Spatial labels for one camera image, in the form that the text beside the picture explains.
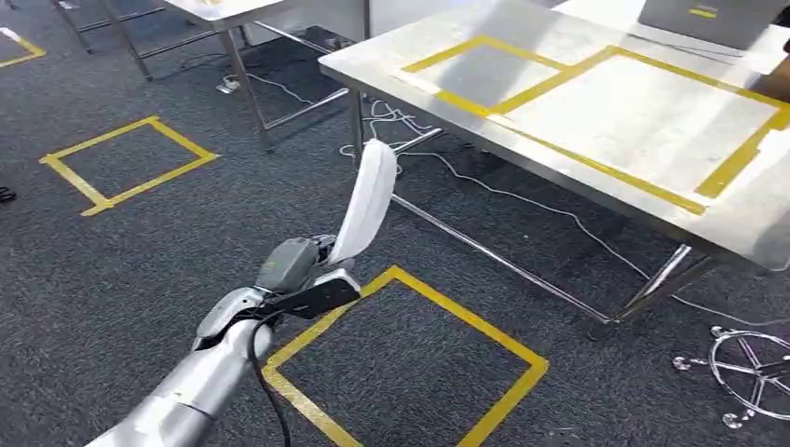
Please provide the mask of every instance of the metal table frame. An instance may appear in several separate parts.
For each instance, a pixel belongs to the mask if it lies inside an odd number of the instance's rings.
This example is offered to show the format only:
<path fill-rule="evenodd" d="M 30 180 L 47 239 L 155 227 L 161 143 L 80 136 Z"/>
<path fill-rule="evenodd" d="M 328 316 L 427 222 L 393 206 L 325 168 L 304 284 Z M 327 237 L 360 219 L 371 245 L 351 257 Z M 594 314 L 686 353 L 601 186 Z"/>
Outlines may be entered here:
<path fill-rule="evenodd" d="M 162 53 L 164 53 L 166 51 L 170 51 L 172 49 L 176 49 L 178 47 L 183 47 L 184 45 L 188 45 L 188 44 L 191 44 L 193 42 L 197 42 L 198 40 L 202 40 L 202 39 L 204 39 L 206 37 L 210 37 L 212 35 L 219 35 L 220 40 L 222 41 L 223 47 L 225 48 L 225 52 L 227 53 L 227 56 L 230 59 L 231 67 L 233 69 L 233 74 L 236 77 L 236 79 L 238 80 L 240 86 L 244 89 L 245 94 L 247 96 L 247 101 L 250 103 L 250 105 L 252 106 L 252 108 L 253 108 L 253 110 L 255 112 L 255 117 L 254 117 L 255 118 L 255 129 L 256 129 L 258 135 L 260 136 L 261 141 L 262 141 L 264 146 L 268 146 L 269 145 L 269 141 L 268 141 L 268 138 L 267 138 L 267 132 L 269 130 L 274 129 L 274 128 L 278 127 L 278 126 L 281 126 L 283 124 L 286 124 L 288 122 L 291 122 L 292 120 L 296 119 L 297 117 L 299 117 L 301 115 L 304 115 L 304 114 L 306 114 L 308 112 L 311 112 L 311 111 L 313 111 L 315 109 L 318 109 L 319 107 L 322 107 L 322 105 L 325 105 L 325 104 L 328 104 L 328 103 L 333 102 L 335 100 L 338 100 L 340 98 L 343 98 L 344 96 L 346 96 L 348 94 L 348 89 L 347 88 L 340 88 L 339 90 L 331 93 L 330 95 L 326 96 L 325 98 L 323 98 L 323 99 L 321 99 L 321 100 L 319 100 L 319 101 L 317 101 L 315 103 L 310 104 L 307 107 L 304 107 L 304 108 L 302 108 L 300 110 L 297 110 L 296 112 L 293 112 L 293 113 L 288 114 L 286 116 L 281 116 L 281 117 L 279 117 L 277 119 L 274 119 L 272 121 L 268 121 L 267 122 L 264 119 L 263 113 L 261 112 L 260 105 L 258 104 L 258 101 L 255 98 L 255 91 L 252 88 L 252 83 L 250 82 L 250 78 L 248 77 L 247 69 L 244 67 L 244 61 L 241 58 L 241 55 L 239 53 L 239 48 L 238 48 L 238 46 L 236 44 L 236 40 L 235 40 L 235 38 L 233 36 L 233 28 L 238 28 L 245 48 L 250 47 L 249 41 L 247 39 L 247 35 L 244 32 L 244 27 L 243 26 L 234 26 L 234 27 L 224 28 L 224 29 L 210 29 L 210 30 L 208 30 L 208 31 L 206 31 L 204 33 L 201 33 L 201 34 L 198 34 L 198 35 L 186 38 L 186 39 L 184 39 L 182 41 L 179 41 L 179 42 L 177 42 L 175 44 L 168 45 L 166 47 L 153 49 L 153 50 L 150 50 L 150 51 L 146 51 L 144 53 L 140 53 L 137 50 L 137 48 L 134 46 L 134 44 L 132 43 L 131 38 L 129 37 L 129 34 L 127 33 L 126 29 L 123 26 L 123 22 L 126 21 L 126 20 L 133 20 L 133 19 L 137 19 L 137 18 L 140 18 L 140 17 L 144 17 L 144 16 L 147 16 L 147 15 L 150 15 L 150 14 L 154 14 L 154 13 L 163 11 L 163 10 L 165 10 L 164 7 L 158 7 L 158 8 L 152 9 L 150 11 L 139 12 L 139 13 L 132 13 L 132 14 L 124 15 L 124 16 L 119 16 L 115 12 L 113 7 L 109 4 L 109 0 L 98 0 L 100 5 L 102 6 L 104 11 L 106 12 L 108 20 L 99 21 L 99 22 L 96 22 L 96 23 L 91 23 L 89 25 L 85 25 L 85 26 L 82 26 L 82 27 L 77 27 L 75 25 L 74 21 L 72 20 L 72 18 L 69 16 L 68 11 L 62 6 L 62 4 L 58 0 L 50 0 L 50 1 L 51 1 L 52 5 L 55 7 L 56 11 L 58 11 L 58 13 L 63 18 L 63 21 L 66 23 L 67 28 L 69 28 L 72 31 L 72 33 L 74 34 L 76 39 L 80 42 L 82 47 L 88 53 L 91 53 L 92 49 L 90 48 L 90 45 L 89 45 L 88 41 L 86 40 L 85 36 L 83 35 L 83 33 L 86 33 L 86 32 L 92 31 L 92 30 L 96 30 L 96 29 L 99 29 L 99 28 L 103 28 L 103 27 L 106 27 L 106 26 L 113 25 L 117 29 L 118 35 L 120 36 L 121 40 L 123 40 L 124 45 L 127 47 L 127 50 L 129 51 L 129 54 L 131 55 L 131 57 L 134 59 L 135 63 L 137 64 L 137 67 L 140 69 L 141 73 L 143 73 L 143 76 L 148 81 L 152 81 L 154 79 L 154 77 L 151 76 L 151 73 L 149 72 L 148 67 L 145 65 L 145 62 L 144 62 L 145 59 L 153 57 L 153 56 L 156 56 L 156 55 L 159 55 L 159 54 L 162 54 Z M 363 24 L 364 38 L 367 39 L 371 35 L 371 5 L 370 5 L 370 0 L 364 0 L 363 1 L 362 15 L 363 15 L 363 19 L 364 19 L 364 24 Z M 269 32 L 272 32 L 274 34 L 278 34 L 278 35 L 280 35 L 282 37 L 290 39 L 290 40 L 292 40 L 292 41 L 294 41 L 294 42 L 296 42 L 296 43 L 298 43 L 300 45 L 303 45 L 305 47 L 308 47 L 308 48 L 311 48 L 311 49 L 313 49 L 315 51 L 318 51 L 321 55 L 329 54 L 329 53 L 332 52 L 332 51 L 330 51 L 327 48 L 324 48 L 324 47 L 322 47 L 320 45 L 317 45 L 315 43 L 309 42 L 309 41 L 307 41 L 305 39 L 302 39 L 302 38 L 300 38 L 298 36 L 295 36 L 293 34 L 290 34 L 290 33 L 287 33 L 285 31 L 282 31 L 282 30 L 280 30 L 278 28 L 275 28 L 275 27 L 270 26 L 270 25 L 268 25 L 266 23 L 263 23 L 263 22 L 261 22 L 259 20 L 254 20 L 252 22 L 252 24 L 254 24 L 256 26 L 259 26 L 261 28 L 264 28 L 264 29 L 266 29 Z"/>
<path fill-rule="evenodd" d="M 119 16 L 115 11 L 115 9 L 110 5 L 108 0 L 97 0 L 97 1 L 99 2 L 99 5 L 104 10 L 105 14 L 107 15 L 107 20 L 97 21 L 84 26 L 76 25 L 71 15 L 69 14 L 68 9 L 66 9 L 59 0 L 50 0 L 50 3 L 55 8 L 55 11 L 57 11 L 58 14 L 61 16 L 61 18 L 63 19 L 63 22 L 66 24 L 66 28 L 69 29 L 69 31 L 74 35 L 76 40 L 79 42 L 79 44 L 88 54 L 93 54 L 93 48 L 90 47 L 90 43 L 88 42 L 88 39 L 86 39 L 86 37 L 83 34 L 112 25 L 116 29 L 118 36 L 123 41 L 124 46 L 127 48 L 127 51 L 134 59 L 134 63 L 137 65 L 137 68 L 140 69 L 140 72 L 143 74 L 143 77 L 145 77 L 146 81 L 154 80 L 154 77 L 151 76 L 151 72 L 148 70 L 148 67 L 145 65 L 146 59 L 152 58 L 154 56 L 158 56 L 172 49 L 189 45 L 193 42 L 197 42 L 198 40 L 202 40 L 205 39 L 206 37 L 211 37 L 212 35 L 216 34 L 215 32 L 201 33 L 180 40 L 174 44 L 167 45 L 165 47 L 155 48 L 141 53 L 140 51 L 137 50 L 137 48 L 132 43 L 131 38 L 129 37 L 129 33 L 127 33 L 126 28 L 124 28 L 123 26 L 123 22 L 127 20 L 139 19 L 140 17 L 149 16 L 151 14 L 156 14 L 158 12 L 164 11 L 165 8 L 156 7 L 149 11 L 134 12 L 131 14 Z"/>
<path fill-rule="evenodd" d="M 352 132 L 352 144 L 354 146 L 356 159 L 361 159 L 361 150 L 364 147 L 364 125 L 363 125 L 363 115 L 362 115 L 362 107 L 361 107 L 361 91 L 356 88 L 351 88 L 350 93 L 352 95 L 351 101 L 351 132 Z M 375 95 L 376 92 L 371 89 L 368 91 L 372 95 Z M 415 107 L 408 106 L 405 103 L 399 103 L 399 107 L 404 107 L 406 109 L 415 110 L 417 113 L 425 113 L 424 111 L 416 110 Z M 421 135 L 413 140 L 409 141 L 408 143 L 401 146 L 397 153 L 402 153 L 408 151 L 415 146 L 421 144 L 422 142 L 427 142 L 432 140 L 443 133 L 442 129 L 434 129 L 431 132 L 426 133 L 425 135 Z M 711 272 L 715 268 L 720 265 L 720 262 L 714 259 L 711 256 L 703 256 L 700 260 L 695 261 L 694 263 L 690 264 L 686 268 L 680 269 L 680 265 L 682 261 L 688 256 L 691 252 L 691 247 L 688 245 L 680 245 L 677 250 L 672 254 L 672 256 L 667 259 L 664 265 L 645 283 L 645 285 L 634 295 L 631 299 L 614 315 L 607 315 L 603 312 L 593 308 L 592 306 L 584 303 L 579 298 L 571 295 L 570 293 L 563 291 L 562 289 L 554 286 L 549 281 L 541 278 L 537 274 L 530 272 L 528 270 L 523 269 L 522 267 L 518 266 L 514 262 L 508 260 L 504 256 L 497 254 L 495 251 L 491 250 L 490 248 L 486 247 L 482 243 L 476 241 L 472 237 L 456 230 L 451 225 L 443 222 L 439 218 L 433 216 L 429 212 L 420 209 L 417 205 L 413 204 L 412 202 L 406 200 L 405 198 L 398 196 L 397 194 L 392 195 L 392 200 L 404 207 L 405 209 L 411 211 L 412 213 L 416 214 L 420 218 L 428 221 L 429 223 L 433 224 L 434 226 L 438 227 L 444 233 L 450 235 L 451 237 L 460 240 L 461 242 L 469 245 L 470 247 L 474 248 L 477 251 L 480 251 L 482 254 L 486 255 L 490 259 L 494 260 L 498 264 L 501 264 L 507 267 L 510 271 L 516 273 L 520 277 L 530 281 L 531 283 L 539 286 L 544 291 L 551 293 L 552 295 L 559 297 L 566 302 L 572 304 L 582 313 L 591 317 L 598 321 L 599 323 L 603 323 L 595 328 L 593 328 L 590 332 L 590 336 L 593 339 L 601 338 L 605 336 L 610 329 L 619 326 L 622 323 L 630 321 L 634 319 L 636 316 L 644 312 L 650 305 L 668 297 L 671 297 L 678 291 L 683 290 L 685 287 L 693 283 L 695 280 L 701 278 L 705 274 Z"/>

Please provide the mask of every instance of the white cable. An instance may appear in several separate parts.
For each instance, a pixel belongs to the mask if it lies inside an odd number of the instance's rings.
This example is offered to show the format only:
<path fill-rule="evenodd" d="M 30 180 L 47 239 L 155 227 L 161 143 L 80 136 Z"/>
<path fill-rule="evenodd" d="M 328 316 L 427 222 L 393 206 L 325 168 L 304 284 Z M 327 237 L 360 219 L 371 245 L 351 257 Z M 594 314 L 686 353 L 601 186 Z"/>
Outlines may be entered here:
<path fill-rule="evenodd" d="M 254 79 L 254 80 L 256 80 L 256 81 L 259 81 L 259 82 L 263 82 L 264 84 L 269 84 L 269 85 L 271 85 L 271 86 L 277 86 L 277 87 L 281 88 L 281 89 L 282 89 L 282 91 L 284 91 L 284 92 L 288 93 L 289 95 L 291 95 L 291 96 L 293 96 L 294 98 L 296 98 L 298 101 L 300 101 L 300 102 L 303 102 L 303 103 L 305 103 L 305 104 L 310 104 L 310 105 L 312 105 L 312 104 L 314 103 L 313 101 L 308 101 L 308 100 L 306 100 L 306 99 L 302 98 L 301 96 L 299 96 L 299 95 L 297 95 L 296 93 L 292 92 L 292 91 L 291 91 L 290 89 L 288 89 L 287 87 L 285 87 L 285 86 L 283 86 L 282 84 L 279 84 L 279 83 L 277 83 L 277 82 L 274 82 L 274 81 L 269 81 L 268 79 L 263 79 L 263 77 L 256 76 L 255 74 L 250 74 L 250 73 L 247 73 L 247 77 L 249 77 L 249 78 L 252 78 L 252 79 Z M 228 79 L 233 79 L 233 78 L 236 78 L 236 75 L 235 75 L 235 74 L 229 74 L 229 75 L 227 75 L 227 76 L 223 77 L 223 81 L 226 81 L 226 80 L 228 80 Z"/>
<path fill-rule="evenodd" d="M 376 106 L 379 103 L 383 103 L 384 106 L 387 107 L 388 111 L 385 114 L 383 114 L 383 115 L 377 115 L 375 113 L 375 108 L 376 108 Z M 378 134 L 377 134 L 377 132 L 375 130 L 375 126 L 374 126 L 374 124 L 377 123 L 377 122 L 390 122 L 390 123 L 392 123 L 392 122 L 401 122 L 406 127 L 408 127 L 409 129 L 413 130 L 415 133 L 417 133 L 419 135 L 423 135 L 423 132 L 421 130 L 432 129 L 432 126 L 420 126 L 419 124 L 414 122 L 414 117 L 413 116 L 405 115 L 403 112 L 401 112 L 401 109 L 393 109 L 389 104 L 387 104 L 386 102 L 383 102 L 383 101 L 376 101 L 376 102 L 374 102 L 371 105 L 371 118 L 364 118 L 363 120 L 369 121 L 369 126 L 370 126 L 371 131 L 372 131 L 372 133 L 374 135 L 374 138 L 378 138 Z M 394 143 L 391 143 L 390 146 L 393 147 L 393 149 L 398 149 L 398 147 L 400 147 L 400 145 L 405 144 L 405 143 L 407 143 L 407 142 L 394 142 Z M 353 144 L 341 147 L 340 151 L 339 151 L 340 155 L 353 157 L 354 154 L 352 152 L 348 152 L 347 151 L 348 148 L 353 148 L 353 147 L 354 147 Z M 523 202 L 529 203 L 531 205 L 535 205 L 536 207 L 541 208 L 543 210 L 550 211 L 550 212 L 553 212 L 553 213 L 556 213 L 556 214 L 560 214 L 560 215 L 563 215 L 563 216 L 570 217 L 570 218 L 573 219 L 573 221 L 576 224 L 576 226 L 582 232 L 584 232 L 585 235 L 587 235 L 589 238 L 591 238 L 592 240 L 597 242 L 601 247 L 603 247 L 610 254 L 612 254 L 613 256 L 615 256 L 616 258 L 620 259 L 625 264 L 630 266 L 633 269 L 633 271 L 638 273 L 644 279 L 650 279 L 650 276 L 647 273 L 645 273 L 645 271 L 643 271 L 641 268 L 639 268 L 636 264 L 632 263 L 628 258 L 626 258 L 625 256 L 619 254 L 614 249 L 612 249 L 608 244 L 606 244 L 604 242 L 604 240 L 602 240 L 600 237 L 596 236 L 595 234 L 593 234 L 593 232 L 588 230 L 587 227 L 584 226 L 584 223 L 582 223 L 580 217 L 578 215 L 572 213 L 572 212 L 564 211 L 564 210 L 558 210 L 557 208 L 553 208 L 553 207 L 550 207 L 548 205 L 544 205 L 544 204 L 542 204 L 540 202 L 537 202 L 535 200 L 532 200 L 532 199 L 529 199 L 529 198 L 526 198 L 526 197 L 523 197 L 523 196 L 519 196 L 519 195 L 511 193 L 509 191 L 502 191 L 502 190 L 499 190 L 499 189 L 492 188 L 491 186 L 487 185 L 486 183 L 483 183 L 482 181 L 480 181 L 478 179 L 475 179 L 474 177 L 470 177 L 468 175 L 459 174 L 458 171 L 455 169 L 455 167 L 453 167 L 453 165 L 450 164 L 450 162 L 448 162 L 446 158 L 444 158 L 443 156 L 440 156 L 439 154 L 426 153 L 426 152 L 407 152 L 407 153 L 398 154 L 398 157 L 400 157 L 400 156 L 433 156 L 433 157 L 439 158 L 442 161 L 442 163 L 450 170 L 450 172 L 453 174 L 453 176 L 458 178 L 458 179 L 476 183 L 477 185 L 481 186 L 483 189 L 485 189 L 485 190 L 487 190 L 487 191 L 489 191 L 491 193 L 501 194 L 501 195 L 504 195 L 504 196 L 510 196 L 510 197 L 513 197 L 513 198 L 517 198 L 519 200 L 522 200 Z M 402 171 L 402 169 L 401 169 L 401 166 L 399 165 L 398 166 L 398 172 L 400 173 L 401 171 Z M 677 295 L 673 295 L 672 298 L 675 299 L 678 303 L 681 303 L 683 305 L 688 305 L 688 306 L 693 307 L 695 309 L 702 310 L 704 312 L 709 312 L 709 313 L 714 314 L 714 315 L 718 315 L 719 317 L 728 318 L 728 319 L 731 319 L 733 321 L 737 321 L 737 322 L 739 322 L 739 323 L 741 323 L 741 324 L 743 324 L 745 326 L 752 326 L 752 327 L 758 327 L 759 328 L 759 327 L 773 326 L 773 325 L 776 325 L 776 324 L 790 323 L 790 318 L 780 318 L 780 319 L 774 319 L 774 320 L 770 320 L 770 321 L 760 321 L 760 322 L 747 321 L 745 319 L 737 318 L 737 317 L 734 317 L 734 316 L 732 316 L 730 314 L 727 314 L 727 313 L 724 313 L 724 312 L 721 312 L 721 311 L 718 311 L 718 310 L 715 310 L 715 309 L 711 309 L 709 307 L 705 307 L 704 305 L 698 305 L 696 303 L 692 303 L 690 301 L 684 300 L 683 298 L 680 298 Z"/>

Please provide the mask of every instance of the black cable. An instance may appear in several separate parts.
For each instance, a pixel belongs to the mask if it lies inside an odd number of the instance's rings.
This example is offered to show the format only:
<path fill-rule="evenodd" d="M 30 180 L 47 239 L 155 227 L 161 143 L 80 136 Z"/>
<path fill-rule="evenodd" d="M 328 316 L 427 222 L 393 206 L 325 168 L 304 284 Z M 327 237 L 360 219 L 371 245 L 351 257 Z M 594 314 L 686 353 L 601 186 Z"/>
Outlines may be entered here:
<path fill-rule="evenodd" d="M 247 358 L 251 360 L 252 371 L 254 372 L 255 377 L 258 378 L 261 388 L 264 389 L 264 392 L 269 397 L 269 402 L 271 402 L 272 409 L 274 409 L 274 413 L 277 415 L 279 426 L 282 429 L 282 444 L 285 447 L 291 447 L 291 430 L 288 429 L 288 422 L 285 420 L 285 413 L 282 411 L 282 407 L 279 405 L 279 402 L 277 402 L 277 397 L 274 395 L 274 391 L 271 390 L 269 383 L 264 378 L 264 374 L 261 372 L 261 366 L 258 364 L 258 358 L 255 355 L 255 335 L 257 335 L 258 330 L 261 329 L 261 326 L 265 325 L 268 321 L 279 316 L 283 312 L 285 311 L 278 310 L 265 316 L 263 319 L 255 323 L 255 326 L 252 328 L 250 340 L 247 342 Z"/>

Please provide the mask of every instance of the chair caster wheel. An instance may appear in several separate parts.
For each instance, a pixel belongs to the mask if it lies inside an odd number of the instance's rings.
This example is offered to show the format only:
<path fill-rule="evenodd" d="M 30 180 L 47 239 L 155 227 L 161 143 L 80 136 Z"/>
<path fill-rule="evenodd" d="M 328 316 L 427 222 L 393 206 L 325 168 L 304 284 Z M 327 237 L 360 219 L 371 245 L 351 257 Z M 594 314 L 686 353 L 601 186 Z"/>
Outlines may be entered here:
<path fill-rule="evenodd" d="M 725 426 L 732 428 L 733 430 L 743 427 L 743 422 L 740 421 L 740 418 L 737 414 L 727 413 L 721 416 L 721 420 L 724 422 Z"/>
<path fill-rule="evenodd" d="M 688 371 L 691 369 L 691 363 L 685 357 L 675 357 L 672 359 L 672 366 L 678 371 Z"/>
<path fill-rule="evenodd" d="M 616 326 L 614 324 L 594 323 L 594 325 L 589 330 L 587 330 L 587 338 L 593 342 L 605 340 L 611 337 L 615 329 Z"/>
<path fill-rule="evenodd" d="M 713 326 L 713 327 L 711 327 L 711 335 L 713 335 L 713 337 L 715 337 L 715 338 L 718 338 L 718 337 L 724 335 L 726 332 L 727 331 L 725 331 L 725 329 L 722 328 L 721 326 Z"/>

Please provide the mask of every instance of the wire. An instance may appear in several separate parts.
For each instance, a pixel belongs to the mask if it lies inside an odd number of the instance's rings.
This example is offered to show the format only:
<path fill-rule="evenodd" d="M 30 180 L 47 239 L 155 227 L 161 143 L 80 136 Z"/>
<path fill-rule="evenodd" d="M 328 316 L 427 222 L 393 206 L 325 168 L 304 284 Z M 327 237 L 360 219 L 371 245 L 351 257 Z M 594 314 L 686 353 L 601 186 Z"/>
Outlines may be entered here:
<path fill-rule="evenodd" d="M 255 79 L 256 81 L 263 82 L 264 84 L 277 86 L 277 87 L 281 88 L 282 91 L 288 93 L 289 95 L 291 95 L 292 97 L 296 98 L 300 102 L 303 102 L 305 104 L 311 104 L 311 105 L 313 104 L 313 101 L 308 101 L 308 100 L 302 98 L 301 96 L 299 96 L 296 93 L 292 92 L 290 89 L 288 89 L 287 87 L 283 86 L 282 84 L 279 84 L 279 83 L 274 82 L 274 81 L 270 81 L 268 79 L 263 79 L 263 77 L 256 76 L 255 74 L 247 73 L 247 77 Z M 223 77 L 223 82 L 227 82 L 229 79 L 235 79 L 235 78 L 237 78 L 237 76 L 235 74 L 229 74 L 229 75 Z"/>
<path fill-rule="evenodd" d="M 385 107 L 387 108 L 388 111 L 385 114 L 378 115 L 375 112 L 375 108 L 376 108 L 376 106 L 379 103 L 384 103 Z M 414 121 L 414 117 L 413 116 L 405 115 L 403 112 L 401 112 L 401 109 L 393 109 L 389 104 L 387 104 L 385 102 L 382 102 L 382 101 L 375 101 L 375 102 L 373 102 L 373 104 L 371 105 L 371 113 L 370 113 L 370 115 L 371 115 L 370 118 L 364 118 L 364 120 L 369 121 L 369 126 L 371 128 L 371 131 L 373 133 L 374 138 L 376 138 L 376 139 L 378 139 L 378 134 L 377 134 L 377 132 L 375 130 L 374 124 L 377 123 L 377 122 L 401 122 L 406 127 L 408 127 L 409 129 L 411 129 L 415 133 L 417 133 L 418 135 L 423 135 L 424 134 L 422 132 L 422 130 L 432 129 L 431 126 L 420 126 L 419 124 L 417 124 Z M 393 149 L 397 150 L 404 143 L 406 143 L 406 142 L 395 142 L 395 143 L 390 144 L 390 146 Z M 347 150 L 348 148 L 353 148 L 353 147 L 354 146 L 352 144 L 351 145 L 346 145 L 346 146 L 341 147 L 338 152 L 342 156 L 351 156 L 351 157 L 353 157 L 354 153 L 353 152 L 349 152 Z M 442 163 L 450 170 L 450 172 L 453 174 L 453 176 L 458 178 L 458 179 L 476 183 L 477 185 L 481 186 L 483 189 L 485 189 L 485 190 L 487 190 L 487 191 L 489 191 L 491 193 L 501 194 L 503 196 L 513 197 L 513 198 L 519 199 L 519 200 L 521 200 L 523 202 L 526 202 L 526 203 L 529 203 L 531 205 L 534 205 L 534 206 L 536 206 L 538 208 L 541 208 L 543 210 L 550 211 L 550 212 L 553 212 L 553 213 L 556 213 L 556 214 L 560 214 L 560 215 L 563 215 L 563 216 L 566 216 L 566 217 L 570 217 L 571 219 L 573 219 L 573 221 L 576 224 L 576 226 L 585 235 L 587 235 L 589 238 L 591 238 L 592 240 L 597 242 L 601 247 L 604 248 L 604 250 L 608 251 L 612 256 L 618 258 L 623 263 L 627 264 L 629 267 L 632 268 L 633 271 L 638 273 L 642 278 L 650 279 L 650 276 L 647 273 L 645 273 L 644 270 L 639 268 L 636 264 L 631 262 L 625 256 L 619 254 L 616 250 L 611 248 L 611 246 L 609 246 L 606 242 L 604 242 L 604 240 L 602 240 L 600 237 L 596 236 L 592 231 L 590 231 L 586 226 L 584 226 L 584 223 L 581 221 L 581 219 L 580 219 L 580 217 L 578 215 L 576 215 L 576 214 L 574 214 L 574 213 L 572 213 L 570 211 L 558 210 L 557 208 L 550 207 L 548 205 L 545 205 L 543 203 L 537 202 L 536 200 L 532 200 L 532 199 L 526 198 L 524 196 L 519 196 L 519 195 L 517 195 L 515 193 L 512 193 L 510 191 L 502 191 L 500 189 L 492 188 L 488 184 L 486 184 L 486 183 L 484 183 L 484 182 L 482 182 L 482 181 L 480 181 L 478 179 L 475 179 L 474 177 L 470 177 L 468 175 L 459 174 L 458 171 L 456 170 L 456 168 L 449 161 L 447 161 L 446 158 L 444 158 L 443 156 L 440 156 L 439 154 L 426 153 L 426 152 L 404 152 L 404 153 L 398 154 L 398 157 L 401 157 L 401 156 L 432 156 L 432 157 L 439 158 L 442 161 Z M 401 166 L 398 165 L 398 172 L 400 173 L 401 171 L 402 171 Z M 749 320 L 746 320 L 746 319 L 734 317 L 734 316 L 732 316 L 730 314 L 727 314 L 725 312 L 706 307 L 704 305 L 698 305 L 696 303 L 692 303 L 691 301 L 688 301 L 688 300 L 685 300 L 683 298 L 680 298 L 677 295 L 673 295 L 672 298 L 675 299 L 678 303 L 681 303 L 683 305 L 687 305 L 687 306 L 693 307 L 695 309 L 698 309 L 698 310 L 701 310 L 701 311 L 704 311 L 704 312 L 708 312 L 708 313 L 711 313 L 711 314 L 714 314 L 714 315 L 718 315 L 719 317 L 723 317 L 723 318 L 730 319 L 732 321 L 739 322 L 739 323 L 741 323 L 741 324 L 743 324 L 745 326 L 752 326 L 752 327 L 758 327 L 759 328 L 759 327 L 773 326 L 773 325 L 777 325 L 777 324 L 790 323 L 790 318 L 780 318 L 780 319 L 773 319 L 773 320 L 769 320 L 769 321 L 759 321 L 759 322 L 749 321 Z"/>
<path fill-rule="evenodd" d="M 282 407 L 279 405 L 277 397 L 274 395 L 274 391 L 272 391 L 271 386 L 269 386 L 269 383 L 264 378 L 264 374 L 261 372 L 261 365 L 258 363 L 258 356 L 255 355 L 255 336 L 258 334 L 261 326 L 266 324 L 271 319 L 279 316 L 283 312 L 285 312 L 285 310 L 278 310 L 263 317 L 260 321 L 255 323 L 255 326 L 252 328 L 250 339 L 247 341 L 247 359 L 250 359 L 252 372 L 255 374 L 255 377 L 258 378 L 261 388 L 266 393 L 266 396 L 269 397 L 269 402 L 271 402 L 272 409 L 277 415 L 279 426 L 282 429 L 282 445 L 284 447 L 291 447 L 291 430 L 288 428 L 288 421 L 285 420 L 285 413 L 283 412 Z"/>

